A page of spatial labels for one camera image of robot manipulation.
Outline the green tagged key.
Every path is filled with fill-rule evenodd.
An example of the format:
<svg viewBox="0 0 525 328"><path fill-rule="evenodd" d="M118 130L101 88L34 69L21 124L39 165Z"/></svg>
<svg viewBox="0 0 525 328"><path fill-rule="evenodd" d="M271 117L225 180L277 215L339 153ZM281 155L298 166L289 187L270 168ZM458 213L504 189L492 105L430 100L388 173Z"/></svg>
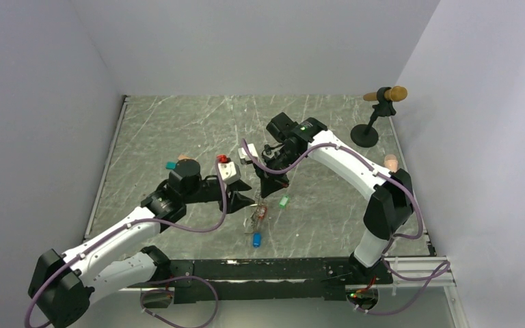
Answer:
<svg viewBox="0 0 525 328"><path fill-rule="evenodd" d="M283 195L281 198L280 198L280 201L278 203L279 207L280 208L286 208L288 203L289 203L289 200L290 200L290 197L287 196L287 195Z"/></svg>

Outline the blue tagged key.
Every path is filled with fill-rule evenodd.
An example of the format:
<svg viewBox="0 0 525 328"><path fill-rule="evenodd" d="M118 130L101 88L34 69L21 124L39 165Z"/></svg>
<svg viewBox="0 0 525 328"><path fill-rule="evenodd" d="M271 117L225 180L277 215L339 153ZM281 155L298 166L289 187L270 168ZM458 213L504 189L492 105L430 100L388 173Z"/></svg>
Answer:
<svg viewBox="0 0 525 328"><path fill-rule="evenodd" d="M254 248L258 248L258 247L261 246L261 242L262 242L262 235L260 234L260 232L253 233L253 235L252 235L252 246Z"/></svg>

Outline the round metal keyring disc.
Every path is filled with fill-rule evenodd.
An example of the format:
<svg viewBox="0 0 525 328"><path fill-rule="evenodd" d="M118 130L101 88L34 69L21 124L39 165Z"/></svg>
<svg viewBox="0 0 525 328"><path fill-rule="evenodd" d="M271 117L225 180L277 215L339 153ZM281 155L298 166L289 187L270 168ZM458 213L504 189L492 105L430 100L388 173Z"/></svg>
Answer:
<svg viewBox="0 0 525 328"><path fill-rule="evenodd" d="M255 232L260 232L260 227L261 227L261 224L262 222L264 221L263 220L258 220L257 216L256 216L256 210L258 209L259 206L266 206L267 207L267 204L266 204L266 201L265 200L258 200L255 202L254 205L251 205L251 206L248 206L247 208L251 210L251 214L249 216L247 216L243 222L243 227L244 227L244 233L245 234L253 234Z"/></svg>

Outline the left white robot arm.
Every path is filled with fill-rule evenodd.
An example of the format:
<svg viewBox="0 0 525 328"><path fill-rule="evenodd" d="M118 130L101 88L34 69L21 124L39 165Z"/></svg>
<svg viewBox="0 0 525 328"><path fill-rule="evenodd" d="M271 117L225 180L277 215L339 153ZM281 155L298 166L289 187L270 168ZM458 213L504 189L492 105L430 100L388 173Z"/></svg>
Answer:
<svg viewBox="0 0 525 328"><path fill-rule="evenodd" d="M254 203L243 195L249 190L237 164L222 155L215 160L215 174L207 177L202 177L197 161L179 160L167 179L125 218L79 246L62 253L49 249L37 259L24 326L30 327L34 308L45 315L45 327L67 327L91 305L122 288L142 282L164 285L171 278L171 262L159 248L144 247L125 260L119 257L168 228L196 233L216 230L222 220L211 228L190 228L179 220L186 215L187 205L196 203L215 202L223 216L234 213Z"/></svg>

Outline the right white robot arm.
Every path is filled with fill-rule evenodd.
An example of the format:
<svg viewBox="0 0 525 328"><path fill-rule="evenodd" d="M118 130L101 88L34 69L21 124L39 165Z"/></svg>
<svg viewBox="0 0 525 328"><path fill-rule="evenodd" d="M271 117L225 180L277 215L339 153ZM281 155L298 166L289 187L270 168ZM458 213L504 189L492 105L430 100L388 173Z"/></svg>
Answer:
<svg viewBox="0 0 525 328"><path fill-rule="evenodd" d="M403 169L391 172L349 148L328 127L315 118L303 122L279 113L266 126L277 141L255 156L254 145L244 141L241 156L251 160L260 178L260 195L267 197L289 186L286 174L304 158L326 166L347 181L367 200L363 216L366 227L350 256L350 276L366 284L376 275L376 264L395 232L414 212L410 175Z"/></svg>

